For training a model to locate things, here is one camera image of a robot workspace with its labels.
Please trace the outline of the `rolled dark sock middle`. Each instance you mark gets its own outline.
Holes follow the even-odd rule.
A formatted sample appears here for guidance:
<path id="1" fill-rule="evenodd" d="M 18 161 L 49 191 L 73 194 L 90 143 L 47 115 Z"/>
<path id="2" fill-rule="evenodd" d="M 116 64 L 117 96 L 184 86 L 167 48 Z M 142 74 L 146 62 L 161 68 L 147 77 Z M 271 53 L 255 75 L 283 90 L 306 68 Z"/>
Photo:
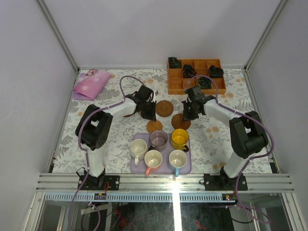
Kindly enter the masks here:
<path id="1" fill-rule="evenodd" d="M 190 79 L 197 75 L 196 70 L 189 64 L 185 64 L 182 68 L 183 78 Z"/>

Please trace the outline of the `yellow mug black rim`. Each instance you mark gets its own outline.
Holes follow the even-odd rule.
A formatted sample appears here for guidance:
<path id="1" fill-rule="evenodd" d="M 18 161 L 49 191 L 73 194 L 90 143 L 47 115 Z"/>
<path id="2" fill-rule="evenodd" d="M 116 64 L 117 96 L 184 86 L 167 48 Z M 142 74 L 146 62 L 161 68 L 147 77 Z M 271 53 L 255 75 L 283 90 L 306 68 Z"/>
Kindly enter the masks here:
<path id="1" fill-rule="evenodd" d="M 189 151 L 187 146 L 189 141 L 189 134 L 186 130 L 178 128 L 171 133 L 171 145 L 176 150 L 182 150 L 184 152 Z"/>

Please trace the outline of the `dark grooved wooden coaster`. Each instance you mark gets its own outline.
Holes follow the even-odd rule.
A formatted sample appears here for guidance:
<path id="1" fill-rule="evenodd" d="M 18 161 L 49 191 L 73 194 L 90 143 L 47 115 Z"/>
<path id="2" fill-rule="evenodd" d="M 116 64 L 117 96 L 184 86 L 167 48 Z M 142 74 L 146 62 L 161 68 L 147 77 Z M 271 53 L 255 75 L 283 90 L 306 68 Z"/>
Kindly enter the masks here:
<path id="1" fill-rule="evenodd" d="M 187 130 L 191 126 L 190 120 L 184 120 L 183 114 L 176 114 L 171 119 L 171 125 L 174 129 Z"/>
<path id="2" fill-rule="evenodd" d="M 168 117 L 172 115 L 174 111 L 174 106 L 170 101 L 159 101 L 156 104 L 156 113 L 161 117 Z"/>

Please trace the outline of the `pink folded cloth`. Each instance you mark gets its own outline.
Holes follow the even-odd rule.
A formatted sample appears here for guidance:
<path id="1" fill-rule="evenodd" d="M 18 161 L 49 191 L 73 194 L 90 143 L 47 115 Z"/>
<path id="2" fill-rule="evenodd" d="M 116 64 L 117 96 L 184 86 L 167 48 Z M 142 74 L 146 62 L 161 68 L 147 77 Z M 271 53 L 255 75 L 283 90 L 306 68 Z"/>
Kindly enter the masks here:
<path id="1" fill-rule="evenodd" d="M 73 88 L 73 99 L 94 101 L 102 92 L 110 77 L 110 73 L 97 69 L 81 73 L 79 82 Z"/>

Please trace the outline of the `rolled dark sock far left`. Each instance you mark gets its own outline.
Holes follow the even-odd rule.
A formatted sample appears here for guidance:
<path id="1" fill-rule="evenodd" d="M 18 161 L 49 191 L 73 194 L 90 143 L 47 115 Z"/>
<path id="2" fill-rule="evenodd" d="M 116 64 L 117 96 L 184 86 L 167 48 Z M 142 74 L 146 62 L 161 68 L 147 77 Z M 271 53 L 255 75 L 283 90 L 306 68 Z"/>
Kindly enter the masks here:
<path id="1" fill-rule="evenodd" d="M 170 69 L 182 68 L 181 60 L 177 59 L 176 57 L 168 57 L 168 64 Z"/>

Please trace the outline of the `purple glass mug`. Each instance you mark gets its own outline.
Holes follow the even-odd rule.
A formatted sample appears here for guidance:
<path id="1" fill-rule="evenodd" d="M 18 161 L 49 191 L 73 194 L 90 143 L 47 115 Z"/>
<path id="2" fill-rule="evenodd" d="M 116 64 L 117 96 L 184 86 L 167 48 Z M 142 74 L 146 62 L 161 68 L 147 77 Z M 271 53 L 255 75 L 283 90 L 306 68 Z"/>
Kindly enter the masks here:
<path id="1" fill-rule="evenodd" d="M 148 149 L 149 151 L 157 150 L 161 152 L 167 146 L 168 135 L 162 130 L 156 130 L 150 134 L 149 141 L 150 141 L 150 147 Z"/>

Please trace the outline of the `aluminium front rail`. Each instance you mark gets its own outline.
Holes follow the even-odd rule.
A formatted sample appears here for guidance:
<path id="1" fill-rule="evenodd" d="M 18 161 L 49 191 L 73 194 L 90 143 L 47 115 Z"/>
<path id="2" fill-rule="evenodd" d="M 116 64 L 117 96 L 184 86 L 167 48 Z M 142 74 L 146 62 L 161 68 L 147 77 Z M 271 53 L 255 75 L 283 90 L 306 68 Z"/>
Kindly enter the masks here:
<path id="1" fill-rule="evenodd" d="M 214 185 L 203 174 L 189 174 L 174 177 L 172 175 L 135 175 L 119 174 L 120 193 L 169 193 L 178 190 L 181 193 L 200 193 Z M 295 188 L 288 174 L 244 174 L 240 185 L 246 186 L 246 193 L 294 193 Z M 79 177 L 75 173 L 41 173 L 36 186 L 37 192 L 74 192 Z"/>

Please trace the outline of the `cream white mug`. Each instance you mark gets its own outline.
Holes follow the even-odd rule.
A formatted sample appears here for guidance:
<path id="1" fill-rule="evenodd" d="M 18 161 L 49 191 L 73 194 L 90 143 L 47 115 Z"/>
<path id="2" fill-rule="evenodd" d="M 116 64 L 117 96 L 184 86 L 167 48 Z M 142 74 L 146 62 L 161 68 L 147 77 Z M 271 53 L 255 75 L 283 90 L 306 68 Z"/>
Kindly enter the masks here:
<path id="1" fill-rule="evenodd" d="M 129 153 L 133 158 L 133 163 L 135 166 L 137 166 L 139 162 L 144 159 L 148 149 L 148 145 L 144 140 L 136 139 L 131 143 Z"/>

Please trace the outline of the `orange wooden compartment box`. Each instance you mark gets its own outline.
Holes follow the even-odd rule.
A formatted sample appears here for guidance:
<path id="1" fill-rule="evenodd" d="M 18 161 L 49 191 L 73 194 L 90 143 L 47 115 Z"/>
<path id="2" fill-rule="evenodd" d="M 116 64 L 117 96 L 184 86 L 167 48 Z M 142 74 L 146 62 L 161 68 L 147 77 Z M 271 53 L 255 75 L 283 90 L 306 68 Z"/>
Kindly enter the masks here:
<path id="1" fill-rule="evenodd" d="M 197 75 L 209 76 L 209 67 L 214 65 L 222 68 L 220 59 L 179 59 L 181 60 L 182 68 L 185 64 L 191 65 L 197 72 Z M 167 76 L 168 76 L 168 93 L 170 95 L 183 95 L 186 85 L 189 88 L 197 86 L 197 78 L 189 82 L 189 79 L 183 78 L 181 69 L 170 69 L 167 62 Z M 212 83 L 212 89 L 202 90 L 206 95 L 225 94 L 227 91 L 224 76 L 223 78 L 213 78 L 215 83 Z"/>

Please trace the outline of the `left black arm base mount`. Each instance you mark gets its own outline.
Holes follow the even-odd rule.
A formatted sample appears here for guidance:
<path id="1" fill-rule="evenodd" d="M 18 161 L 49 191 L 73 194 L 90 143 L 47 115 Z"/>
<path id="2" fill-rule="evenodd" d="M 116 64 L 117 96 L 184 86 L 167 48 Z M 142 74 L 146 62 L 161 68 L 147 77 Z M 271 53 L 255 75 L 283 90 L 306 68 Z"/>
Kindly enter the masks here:
<path id="1" fill-rule="evenodd" d="M 91 191 L 118 191 L 119 175 L 106 175 L 105 170 L 98 177 L 91 176 L 84 167 L 76 171 L 79 177 L 78 189 Z"/>

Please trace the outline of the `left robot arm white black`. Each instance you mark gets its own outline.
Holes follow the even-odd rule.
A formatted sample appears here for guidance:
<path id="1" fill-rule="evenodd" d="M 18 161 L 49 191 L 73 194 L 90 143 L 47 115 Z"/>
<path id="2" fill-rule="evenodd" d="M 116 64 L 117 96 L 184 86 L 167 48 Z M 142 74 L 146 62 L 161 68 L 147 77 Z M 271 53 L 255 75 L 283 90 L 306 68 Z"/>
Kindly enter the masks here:
<path id="1" fill-rule="evenodd" d="M 142 85 L 138 91 L 124 96 L 124 100 L 114 105 L 100 108 L 91 104 L 84 112 L 75 131 L 78 145 L 86 152 L 86 171 L 89 173 L 89 185 L 100 190 L 105 186 L 102 154 L 99 149 L 108 138 L 114 121 L 135 113 L 143 119 L 156 121 L 156 93 Z"/>

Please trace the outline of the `light wooden coaster front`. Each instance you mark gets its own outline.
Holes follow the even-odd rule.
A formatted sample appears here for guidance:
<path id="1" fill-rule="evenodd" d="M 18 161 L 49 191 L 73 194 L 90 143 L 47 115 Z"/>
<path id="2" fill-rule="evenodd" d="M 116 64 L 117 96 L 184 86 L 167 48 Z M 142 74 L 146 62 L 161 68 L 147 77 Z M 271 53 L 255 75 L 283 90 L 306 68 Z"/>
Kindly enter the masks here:
<path id="1" fill-rule="evenodd" d="M 152 133 L 156 130 L 162 130 L 163 129 L 163 125 L 162 123 L 157 120 L 157 121 L 149 121 L 146 125 L 146 130 L 149 132 L 149 133 Z"/>

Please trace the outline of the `rolled dark sock front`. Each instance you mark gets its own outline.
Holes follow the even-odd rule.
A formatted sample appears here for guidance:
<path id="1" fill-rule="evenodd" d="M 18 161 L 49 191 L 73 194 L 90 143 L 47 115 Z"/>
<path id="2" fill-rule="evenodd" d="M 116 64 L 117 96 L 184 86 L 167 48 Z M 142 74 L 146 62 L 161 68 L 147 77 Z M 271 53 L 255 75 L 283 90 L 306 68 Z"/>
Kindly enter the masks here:
<path id="1" fill-rule="evenodd" d="M 212 89 L 212 81 L 206 77 L 198 77 L 197 85 L 203 90 Z"/>

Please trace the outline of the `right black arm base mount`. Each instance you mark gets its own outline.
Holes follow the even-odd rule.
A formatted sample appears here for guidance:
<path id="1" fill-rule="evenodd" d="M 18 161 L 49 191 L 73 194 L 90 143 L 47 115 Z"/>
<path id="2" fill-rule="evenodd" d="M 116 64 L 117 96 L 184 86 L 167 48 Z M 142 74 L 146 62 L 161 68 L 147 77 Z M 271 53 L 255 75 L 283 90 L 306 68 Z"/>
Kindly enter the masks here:
<path id="1" fill-rule="evenodd" d="M 206 191 L 235 191 L 237 177 L 228 178 L 226 175 L 204 174 L 203 179 L 199 180 L 199 184 L 205 187 Z M 238 191 L 247 191 L 247 180 L 242 174 L 237 184 Z"/>

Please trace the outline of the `rolled dark sock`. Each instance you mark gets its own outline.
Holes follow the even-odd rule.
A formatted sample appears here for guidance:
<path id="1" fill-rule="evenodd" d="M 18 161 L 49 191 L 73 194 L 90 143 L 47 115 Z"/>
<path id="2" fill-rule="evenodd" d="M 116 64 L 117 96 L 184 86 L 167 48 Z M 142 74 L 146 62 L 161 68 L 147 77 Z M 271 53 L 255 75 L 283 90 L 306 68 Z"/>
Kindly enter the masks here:
<path id="1" fill-rule="evenodd" d="M 223 69 L 216 67 L 214 65 L 211 65 L 208 69 L 209 71 L 209 76 L 211 78 L 223 78 L 224 71 Z"/>
<path id="2" fill-rule="evenodd" d="M 198 77 L 197 85 L 203 90 L 212 89 L 212 81 L 206 77 Z"/>
<path id="3" fill-rule="evenodd" d="M 181 60 L 177 59 L 176 57 L 168 57 L 168 64 L 170 69 L 182 68 Z"/>
<path id="4" fill-rule="evenodd" d="M 196 70 L 189 64 L 185 64 L 182 68 L 183 78 L 190 79 L 197 75 Z"/>

